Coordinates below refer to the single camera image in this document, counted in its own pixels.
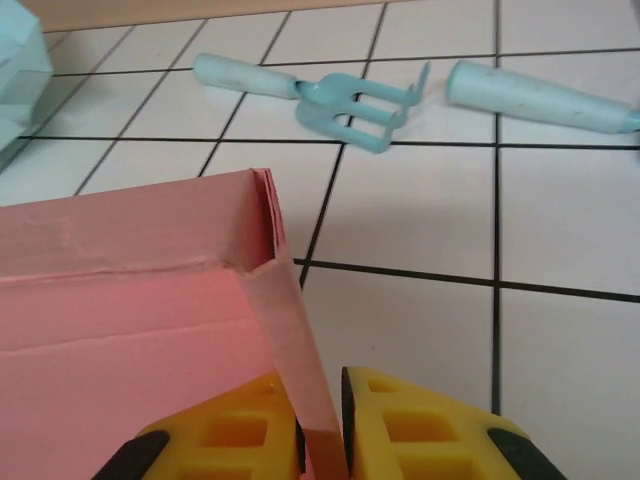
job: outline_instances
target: pink cardboard box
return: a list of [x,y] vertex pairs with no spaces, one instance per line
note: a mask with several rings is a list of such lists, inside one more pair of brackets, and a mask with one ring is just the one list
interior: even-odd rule
[[3,479],[87,480],[274,369],[316,478],[348,477],[266,170],[0,208],[0,312]]

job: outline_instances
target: white tile floor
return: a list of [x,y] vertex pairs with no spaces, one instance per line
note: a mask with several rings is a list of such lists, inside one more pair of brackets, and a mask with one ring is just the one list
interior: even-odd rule
[[[428,0],[48,34],[62,76],[35,138],[0,153],[0,205],[270,167],[336,400],[339,367],[370,365],[501,407],[570,479],[637,479],[640,138],[510,119],[497,135],[443,96],[473,56],[637,105],[630,5]],[[309,79],[406,87],[425,58],[433,75],[402,145],[374,156],[304,130],[292,102],[202,87],[203,51]]]

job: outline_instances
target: black grout line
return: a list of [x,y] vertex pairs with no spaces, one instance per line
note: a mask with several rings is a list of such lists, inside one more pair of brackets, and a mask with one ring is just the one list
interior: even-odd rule
[[532,144],[532,143],[501,143],[500,148],[549,149],[549,150],[640,150],[640,145],[571,145],[571,144]]
[[541,285],[525,282],[513,282],[507,280],[494,280],[491,278],[466,277],[460,275],[448,275],[442,273],[431,273],[417,270],[402,270],[387,267],[375,267],[369,265],[356,265],[350,263],[329,262],[323,260],[294,260],[296,265],[309,263],[314,268],[325,268],[327,270],[341,270],[348,272],[370,273],[375,275],[386,275],[389,277],[414,278],[417,280],[431,280],[437,282],[457,283],[461,285],[478,285],[482,287],[499,288],[499,290],[518,290],[523,292],[548,293],[552,295],[564,295],[578,298],[593,298],[598,300],[611,300],[625,303],[640,304],[640,295],[628,293],[608,292],[603,290],[588,290],[571,287],[558,287],[553,285]]
[[[285,25],[289,21],[289,17],[291,17],[291,12],[287,12],[287,14],[282,19],[282,22],[280,23],[280,26],[278,27],[278,30],[276,30],[276,33],[273,35],[273,38],[271,39],[271,42],[269,42],[269,45],[267,46],[264,54],[262,55],[262,58],[260,59],[260,63],[258,65],[263,65],[264,62],[267,60],[267,57],[271,53],[271,50],[273,49],[273,46],[276,44],[276,41],[280,37],[280,34],[282,33],[282,30],[284,30]],[[220,133],[220,140],[211,149],[211,153],[209,153],[209,156],[204,161],[204,164],[202,165],[202,168],[200,169],[200,172],[198,172],[198,177],[201,177],[202,175],[204,175],[204,172],[207,171],[207,168],[209,167],[209,164],[211,163],[211,160],[213,159],[213,156],[218,151],[218,147],[220,146],[221,143],[225,143],[226,139],[224,138],[224,136],[227,134],[227,131],[231,127],[231,124],[233,123],[233,119],[236,117],[238,111],[240,110],[240,107],[242,106],[242,102],[244,101],[244,99],[246,97],[247,97],[247,94],[243,93],[242,96],[240,97],[240,99],[238,100],[238,103],[236,103],[236,106],[233,109],[233,111],[231,112],[231,115],[229,115],[229,119],[227,120],[227,123],[225,124],[224,128],[222,129],[222,133]]]
[[594,50],[565,50],[551,52],[518,52],[518,53],[500,53],[499,57],[545,57],[554,55],[584,55],[589,53],[623,53],[623,52],[640,52],[639,47],[622,47],[622,48],[600,48]]
[[[373,57],[373,53],[375,52],[376,45],[378,43],[378,37],[380,36],[380,30],[382,30],[382,24],[384,23],[385,16],[387,14],[388,4],[382,4],[382,8],[380,8],[380,15],[378,16],[378,22],[376,23],[376,28],[371,36],[371,44],[369,45],[369,51],[367,53],[367,61],[362,68],[362,73],[360,75],[361,78],[366,78],[367,73],[369,72],[369,65],[371,65],[371,58]],[[349,121],[347,122],[347,127],[350,127],[353,123],[353,117],[349,117]],[[311,235],[311,241],[309,242],[309,247],[307,249],[307,255],[305,257],[305,263],[302,266],[302,273],[300,274],[300,288],[304,288],[304,284],[307,280],[307,275],[309,274],[309,268],[311,266],[311,259],[313,258],[313,253],[315,252],[316,245],[318,243],[318,238],[320,237],[320,231],[322,230],[322,224],[324,222],[324,217],[327,214],[327,210],[329,208],[329,201],[331,200],[331,194],[333,192],[333,187],[338,178],[338,172],[340,171],[340,164],[342,163],[342,158],[344,156],[344,152],[346,150],[346,144],[341,143],[340,148],[338,148],[338,154],[336,155],[336,160],[333,165],[333,170],[331,171],[331,177],[329,178],[329,184],[327,185],[327,190],[325,192],[324,198],[322,199],[322,206],[320,207],[320,212],[318,213],[318,218],[316,220],[315,227],[313,229],[313,234]]]
[[136,73],[164,73],[164,72],[182,72],[185,70],[193,70],[191,67],[180,68],[149,68],[147,70],[115,70],[105,72],[91,72],[91,73],[56,73],[53,76],[59,77],[84,77],[85,75],[100,76],[100,75],[129,75]]
[[265,63],[265,67],[299,67],[305,65],[334,65],[343,63],[364,63],[365,59],[357,58],[352,60],[310,60],[307,62],[277,62],[277,63]]
[[307,275],[309,274],[309,268],[311,268],[311,259],[313,258],[313,253],[316,249],[318,238],[320,237],[320,230],[322,229],[324,217],[327,214],[327,209],[329,208],[329,200],[331,199],[331,193],[333,192],[333,187],[336,183],[336,179],[338,178],[338,171],[340,170],[340,164],[342,163],[342,157],[344,156],[345,148],[346,145],[344,143],[342,143],[340,145],[340,148],[338,148],[338,154],[336,155],[336,160],[333,164],[333,170],[331,170],[329,184],[327,185],[327,190],[325,191],[324,197],[322,199],[322,205],[320,206],[320,211],[318,212],[318,218],[313,228],[313,233],[311,234],[311,241],[309,242],[309,247],[307,248],[305,262],[302,266],[302,273],[300,274],[301,288],[304,288],[304,284],[307,280]]
[[493,147],[493,142],[436,142],[436,141],[411,141],[411,140],[394,140],[391,145],[405,147]]
[[[120,46],[120,44],[122,44],[122,42],[125,41],[125,39],[131,34],[131,32],[133,31],[133,29],[135,28],[135,26],[130,27],[125,33],[122,34],[122,36],[118,39],[118,41],[107,51],[107,53],[105,53],[102,58],[98,61],[98,63],[96,63],[93,68],[91,69],[91,71],[96,71],[98,68],[100,68],[100,65],[102,65],[105,60],[107,59],[107,57],[109,57],[109,55],[111,55],[114,50],[116,48],[118,48]],[[69,100],[71,100],[71,98],[78,93],[78,90],[80,90],[82,88],[82,86],[87,83],[87,81],[89,80],[88,76],[85,76],[85,78],[83,78],[82,80],[80,80],[80,82],[78,82],[78,84],[71,89],[71,91],[69,92],[69,94],[66,96],[66,98],[64,100],[62,100],[60,102],[60,104],[53,109],[53,111],[47,115],[47,117],[42,121],[42,123],[40,124],[40,126],[38,128],[36,128],[36,130],[33,132],[32,135],[28,136],[28,137],[18,137],[21,139],[25,139],[26,138],[26,142],[24,145],[22,145],[12,156],[11,158],[9,158],[4,165],[2,165],[2,168],[0,168],[0,173],[4,172],[9,165],[11,165],[13,163],[13,161],[18,157],[18,155],[20,155],[25,148],[27,148],[27,146],[31,143],[31,141],[35,138],[37,138],[38,133],[40,133],[46,126],[47,124],[51,121],[51,119],[53,117],[55,117],[60,110],[62,110],[64,108],[64,106],[69,103]]]
[[[500,0],[494,0],[494,67],[500,67]],[[491,411],[500,415],[502,410],[502,337],[500,308],[501,277],[501,205],[500,205],[500,114],[494,114],[494,158],[493,158],[493,302],[491,325]]]
[[569,297],[594,298],[597,300],[611,300],[615,302],[640,303],[640,295],[629,293],[607,292],[602,290],[587,290],[582,288],[556,287],[553,285],[538,285],[533,283],[500,281],[503,289],[524,292],[548,293],[551,295],[565,295]]
[[344,270],[348,272],[371,273],[386,275],[389,277],[415,278],[419,280],[433,280],[437,282],[458,283],[462,285],[479,285],[491,287],[494,285],[490,278],[464,277],[460,275],[447,275],[443,273],[419,272],[402,270],[397,268],[375,267],[369,265],[354,265],[350,263],[327,262],[323,260],[310,260],[309,266],[314,268],[326,268],[328,270]]
[[[178,59],[184,54],[184,52],[187,50],[187,48],[189,48],[189,46],[191,45],[191,43],[193,42],[193,40],[196,38],[196,36],[200,33],[200,31],[204,28],[204,26],[206,25],[207,21],[203,20],[200,25],[198,25],[198,28],[196,28],[196,30],[193,32],[193,34],[191,35],[191,37],[189,37],[189,40],[187,40],[186,44],[182,47],[182,49],[180,50],[180,52],[178,53],[178,55],[173,59],[173,61],[171,62],[171,65],[169,66],[169,68],[173,67],[176,62],[178,61]],[[118,135],[116,136],[115,139],[113,139],[113,141],[111,142],[111,144],[109,145],[109,147],[107,147],[107,149],[105,150],[105,152],[102,154],[102,156],[100,157],[100,159],[96,162],[96,164],[93,166],[93,168],[91,169],[91,171],[87,174],[87,176],[84,178],[84,180],[82,181],[82,183],[80,183],[80,186],[76,189],[74,196],[75,195],[80,195],[80,192],[82,192],[82,189],[87,185],[87,183],[89,183],[89,180],[91,180],[91,178],[93,177],[93,175],[95,175],[95,173],[98,171],[98,169],[100,168],[100,166],[104,163],[104,161],[107,159],[107,157],[109,156],[109,154],[111,153],[111,151],[114,149],[114,147],[116,146],[116,144],[118,143],[118,140],[122,137],[122,135],[124,134],[124,132],[127,131],[127,129],[129,128],[129,126],[133,123],[133,121],[136,119],[136,117],[140,114],[140,112],[142,111],[142,109],[147,105],[147,103],[149,102],[149,100],[151,99],[151,97],[154,95],[154,93],[158,90],[158,88],[160,88],[160,85],[162,84],[162,82],[164,81],[165,78],[167,78],[167,76],[169,75],[169,71],[166,71],[156,82],[156,84],[153,86],[153,88],[149,91],[149,93],[147,93],[147,95],[145,96],[145,98],[142,100],[142,102],[140,103],[140,105],[138,105],[138,108],[136,108],[136,110],[133,112],[133,115],[131,115],[131,117],[129,118],[129,120],[127,121],[127,123],[125,123],[125,125],[120,129],[120,132],[118,133]]]
[[[281,138],[180,138],[180,137],[74,137],[74,136],[20,136],[21,140],[119,140],[122,142],[175,142],[175,143],[276,143],[276,144],[309,144],[309,145],[340,145],[339,140],[331,139],[281,139]],[[438,142],[438,141],[411,141],[394,140],[394,146],[409,147],[465,147],[482,148],[495,147],[495,142]],[[539,143],[500,143],[501,149],[548,149],[548,150],[605,150],[605,151],[636,151],[640,145],[601,145],[601,144],[539,144]]]
[[71,32],[64,32],[64,34],[58,40],[56,40],[56,42],[53,45],[51,45],[51,48],[49,48],[47,52],[51,52],[54,48],[56,48],[58,45],[64,42],[69,37],[69,35],[71,35]]
[[[548,51],[548,52],[520,52],[520,53],[499,53],[499,54],[468,54],[468,55],[427,55],[421,57],[384,57],[384,58],[372,58],[367,60],[366,58],[356,58],[350,60],[316,60],[305,62],[276,62],[276,63],[261,63],[264,67],[293,67],[293,66],[306,66],[306,65],[338,65],[349,63],[384,63],[384,62],[411,62],[411,61],[429,61],[429,60],[455,60],[455,59],[473,59],[473,58],[513,58],[513,57],[544,57],[544,56],[557,56],[557,55],[584,55],[584,54],[606,54],[606,53],[622,53],[622,52],[640,52],[638,47],[629,48],[608,48],[608,49],[594,49],[594,50],[566,50],[566,51]],[[122,71],[105,71],[105,72],[86,72],[86,73],[55,73],[54,77],[81,77],[85,75],[126,75],[136,73],[148,73],[148,72],[180,72],[193,70],[192,67],[178,67],[178,68],[157,68],[149,70],[122,70]]]

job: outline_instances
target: white tile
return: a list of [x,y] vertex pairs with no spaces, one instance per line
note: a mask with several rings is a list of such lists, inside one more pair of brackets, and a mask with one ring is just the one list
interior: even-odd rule
[[[362,63],[290,65],[273,67],[274,70],[296,75],[302,80],[320,80],[333,72],[343,72],[357,77],[362,73]],[[262,95],[247,95],[233,119],[229,138],[323,140],[327,137],[312,132],[296,120],[297,101]]]
[[267,63],[367,58],[381,5],[293,12]]
[[98,72],[169,68],[204,20],[138,25]]
[[213,143],[118,142],[82,193],[104,192],[194,178]]
[[241,94],[201,85],[191,71],[171,72],[125,132],[125,137],[220,136]]
[[52,77],[33,109],[32,127],[24,135],[33,135],[84,79],[84,76]]
[[260,63],[284,16],[284,13],[267,13],[209,19],[176,67],[191,67],[200,53]]
[[638,478],[640,306],[504,291],[503,415],[567,478]]
[[639,154],[502,151],[505,280],[640,295]]
[[89,73],[130,27],[71,32],[50,53],[55,73]]
[[271,169],[292,254],[304,258],[337,154],[337,145],[225,143],[206,175]]
[[391,3],[375,58],[493,54],[493,0]]
[[43,136],[115,137],[161,73],[93,75],[42,130]]
[[632,0],[502,2],[501,51],[640,47],[640,29],[632,3]]
[[44,34],[44,41],[47,44],[47,48],[51,50],[54,48],[60,40],[64,38],[67,32],[51,32]]
[[[491,59],[477,59],[478,63],[492,65]],[[394,140],[422,142],[493,142],[494,116],[466,108],[458,108],[445,98],[445,85],[449,72],[457,60],[432,60],[427,86],[422,101],[409,111],[407,124],[393,134]],[[398,88],[407,88],[417,82],[424,61],[372,63],[367,78]],[[382,100],[361,97],[369,105],[395,111],[398,105]],[[367,133],[382,135],[382,128],[364,121],[354,127]]]
[[347,147],[315,260],[491,277],[493,150]]
[[73,195],[109,144],[102,140],[32,140],[0,173],[0,206]]
[[[502,66],[638,107],[640,52],[507,57]],[[635,134],[611,135],[502,118],[508,143],[637,145]]]
[[312,267],[304,299],[336,410],[360,365],[489,409],[490,288]]

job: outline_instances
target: light blue tool handle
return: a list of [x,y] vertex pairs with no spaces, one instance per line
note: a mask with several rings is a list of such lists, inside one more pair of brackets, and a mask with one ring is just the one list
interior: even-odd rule
[[447,99],[466,107],[603,133],[640,129],[640,112],[627,104],[466,60],[451,71]]
[[294,99],[297,78],[250,63],[201,53],[193,62],[196,78],[205,85],[240,92]]

